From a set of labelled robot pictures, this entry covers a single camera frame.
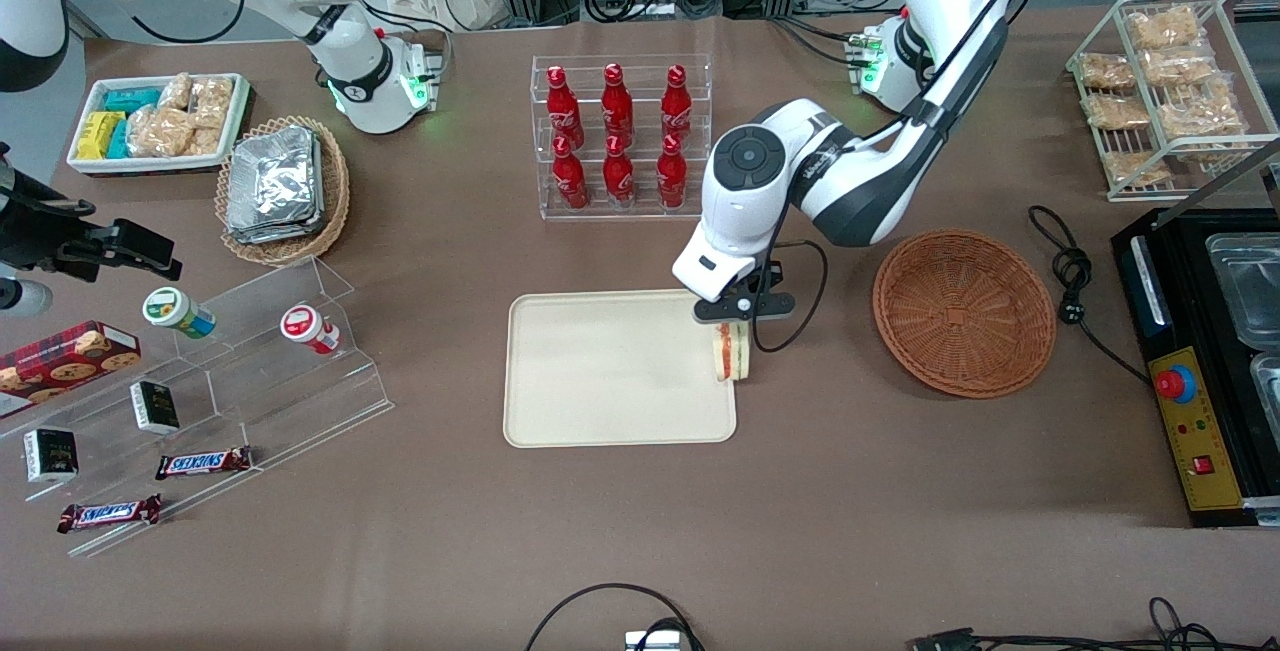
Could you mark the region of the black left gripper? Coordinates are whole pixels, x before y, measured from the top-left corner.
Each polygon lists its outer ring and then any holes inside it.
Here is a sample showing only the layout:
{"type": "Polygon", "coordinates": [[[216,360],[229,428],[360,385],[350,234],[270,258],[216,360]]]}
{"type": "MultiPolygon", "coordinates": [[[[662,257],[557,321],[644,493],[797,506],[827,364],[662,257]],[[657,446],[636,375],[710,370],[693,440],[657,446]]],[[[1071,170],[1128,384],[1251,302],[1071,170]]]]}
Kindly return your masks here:
{"type": "Polygon", "coordinates": [[[754,271],[724,286],[717,301],[695,301],[698,324],[735,324],[750,320],[787,318],[796,310],[795,295],[778,292],[782,271],[754,271]]]}

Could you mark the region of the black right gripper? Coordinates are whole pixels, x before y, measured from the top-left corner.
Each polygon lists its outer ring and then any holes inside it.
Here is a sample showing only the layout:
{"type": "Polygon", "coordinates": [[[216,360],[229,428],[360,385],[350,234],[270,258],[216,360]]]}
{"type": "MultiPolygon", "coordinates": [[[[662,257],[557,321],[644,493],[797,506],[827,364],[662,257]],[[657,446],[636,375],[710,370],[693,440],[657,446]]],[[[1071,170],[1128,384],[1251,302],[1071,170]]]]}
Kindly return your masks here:
{"type": "MultiPolygon", "coordinates": [[[[78,256],[64,260],[65,246],[87,240],[92,224],[84,217],[96,212],[87,200],[69,200],[17,168],[1,145],[1,260],[22,271],[45,271],[96,281],[99,265],[78,256]]],[[[154,272],[159,278],[180,278],[183,263],[174,258],[174,240],[157,235],[128,219],[115,219],[96,231],[96,240],[118,251],[118,265],[154,272]]]]}

